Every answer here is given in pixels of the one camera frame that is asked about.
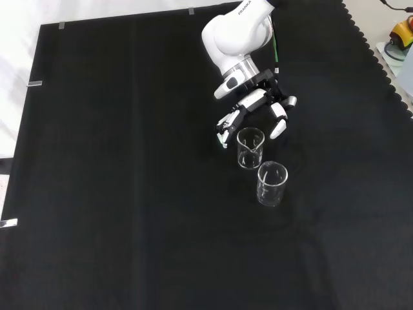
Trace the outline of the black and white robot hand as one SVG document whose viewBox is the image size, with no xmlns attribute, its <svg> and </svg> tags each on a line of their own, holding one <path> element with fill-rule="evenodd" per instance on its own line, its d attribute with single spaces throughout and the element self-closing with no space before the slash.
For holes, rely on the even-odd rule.
<svg viewBox="0 0 413 310">
<path fill-rule="evenodd" d="M 283 93 L 278 85 L 277 74 L 266 70 L 246 82 L 245 97 L 238 101 L 230 112 L 218 121 L 216 134 L 223 148 L 228 144 L 242 124 L 243 120 L 254 111 L 269 108 L 275 119 L 275 127 L 270 131 L 270 139 L 278 138 L 287 128 L 287 111 L 294 108 L 297 97 Z"/>
</svg>

